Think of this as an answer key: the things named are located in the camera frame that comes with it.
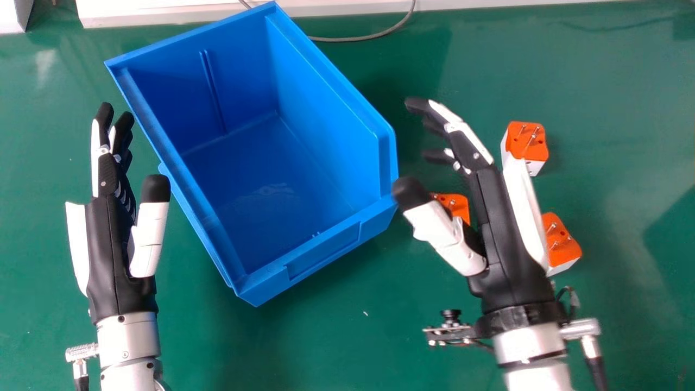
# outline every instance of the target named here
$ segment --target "black knob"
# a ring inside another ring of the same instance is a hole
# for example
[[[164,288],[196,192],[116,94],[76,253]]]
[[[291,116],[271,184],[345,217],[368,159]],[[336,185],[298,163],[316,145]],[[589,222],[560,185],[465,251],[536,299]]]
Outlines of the black knob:
[[[444,317],[444,321],[447,324],[461,323],[459,317],[461,316],[461,310],[442,310],[441,316]]]

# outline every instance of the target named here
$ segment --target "robotic arm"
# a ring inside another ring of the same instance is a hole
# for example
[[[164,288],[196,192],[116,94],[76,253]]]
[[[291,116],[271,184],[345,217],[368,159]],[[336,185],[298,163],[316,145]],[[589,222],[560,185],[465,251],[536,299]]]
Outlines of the robotic arm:
[[[69,348],[77,391],[87,391],[85,361],[99,356],[102,391],[164,391],[154,274],[161,253],[171,190],[169,179],[142,183],[140,208],[126,173],[132,162],[132,114],[111,126],[102,103],[92,121],[92,200],[65,203],[77,285],[89,299],[98,344]]]
[[[482,316],[472,326],[460,322],[460,311],[442,311],[441,327],[424,330],[430,346],[487,346],[480,340],[492,339],[510,391],[571,391],[563,358],[565,341],[577,339],[597,389],[607,390],[596,340],[598,322],[572,320],[546,275],[548,247],[524,160],[507,158],[500,172],[468,124],[444,105],[416,97],[405,105],[423,117],[427,130],[448,142],[450,148],[425,151],[424,157],[461,174],[477,219],[474,230],[452,218],[415,178],[402,177],[393,185],[393,196],[413,225],[415,238],[428,241],[468,279],[471,294],[482,301]]]

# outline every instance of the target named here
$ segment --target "bin bottom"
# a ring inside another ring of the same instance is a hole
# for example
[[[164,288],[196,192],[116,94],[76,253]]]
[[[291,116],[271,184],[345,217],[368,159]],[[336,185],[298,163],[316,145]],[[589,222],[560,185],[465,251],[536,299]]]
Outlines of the bin bottom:
[[[355,212],[299,131],[323,129],[293,131],[273,113],[182,154],[246,274]]]

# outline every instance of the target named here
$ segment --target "orange block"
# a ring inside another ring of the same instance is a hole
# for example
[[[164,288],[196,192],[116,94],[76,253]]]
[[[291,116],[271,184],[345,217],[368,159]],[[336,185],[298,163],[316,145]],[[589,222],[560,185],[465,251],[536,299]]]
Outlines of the orange block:
[[[510,122],[505,149],[517,159],[547,161],[550,153],[546,144],[546,128],[535,122]]]
[[[548,256],[550,268],[548,276],[569,269],[582,256],[579,243],[569,234],[557,214],[543,214],[543,226],[546,228],[548,239]]]
[[[460,217],[466,224],[471,224],[471,211],[468,209],[468,198],[461,194],[432,193],[432,198],[438,200],[441,206],[449,209],[452,216]]]

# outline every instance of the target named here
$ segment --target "blue plastic bin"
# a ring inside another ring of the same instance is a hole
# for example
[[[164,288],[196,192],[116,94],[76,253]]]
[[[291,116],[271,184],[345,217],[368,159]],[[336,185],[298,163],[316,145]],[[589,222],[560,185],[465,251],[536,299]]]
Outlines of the blue plastic bin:
[[[252,305],[391,222],[393,129],[274,3],[106,66],[224,281]]]

